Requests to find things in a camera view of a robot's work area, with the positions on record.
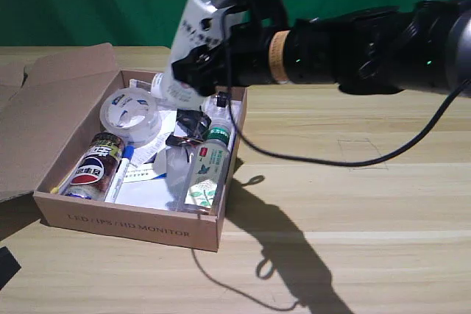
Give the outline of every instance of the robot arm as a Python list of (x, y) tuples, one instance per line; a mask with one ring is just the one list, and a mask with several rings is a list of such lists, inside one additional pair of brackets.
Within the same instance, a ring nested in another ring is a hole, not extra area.
[[(471, 0), (421, 1), (409, 13), (381, 7), (298, 19), (292, 27), (281, 0), (226, 0), (223, 10), (248, 20), (232, 22), (219, 45), (195, 46), (171, 63), (174, 78), (201, 96), (227, 85), (224, 46), (232, 86), (330, 83), (356, 95), (448, 94), (471, 74)], [(471, 97), (471, 87), (461, 96)]]

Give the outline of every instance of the cardboard lid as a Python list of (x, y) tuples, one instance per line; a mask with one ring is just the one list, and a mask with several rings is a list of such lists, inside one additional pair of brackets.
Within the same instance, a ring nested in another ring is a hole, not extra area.
[(0, 67), (0, 110), (2, 110), (21, 89), (23, 80), (23, 63), (14, 62)]
[[(118, 72), (109, 44), (34, 64), (23, 88), (0, 111), (0, 201), (38, 188), (90, 111), (116, 89)], [(98, 130), (99, 120), (94, 124)]]

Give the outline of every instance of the plastic bottle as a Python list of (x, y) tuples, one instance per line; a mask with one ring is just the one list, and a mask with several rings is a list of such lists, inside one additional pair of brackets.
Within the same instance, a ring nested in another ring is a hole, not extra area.
[(220, 197), (227, 171), (232, 124), (227, 108), (211, 105), (211, 125), (206, 141), (198, 146), (180, 198), (179, 211), (209, 213)]

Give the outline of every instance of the bottle label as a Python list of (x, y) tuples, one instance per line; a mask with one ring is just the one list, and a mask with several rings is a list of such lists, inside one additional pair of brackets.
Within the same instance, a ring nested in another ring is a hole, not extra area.
[(223, 173), (224, 161), (228, 155), (228, 150), (217, 145), (199, 148), (195, 156), (194, 172), (191, 175), (185, 204), (211, 208)]
[(206, 140), (216, 139), (222, 141), (226, 146), (229, 145), (230, 133), (227, 129), (221, 127), (211, 128)]

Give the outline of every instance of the pepsi logo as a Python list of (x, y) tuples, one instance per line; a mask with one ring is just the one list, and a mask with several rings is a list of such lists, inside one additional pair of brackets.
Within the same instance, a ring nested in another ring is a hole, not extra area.
[(87, 157), (80, 164), (71, 185), (84, 185), (98, 182), (105, 173), (102, 161), (96, 157)]

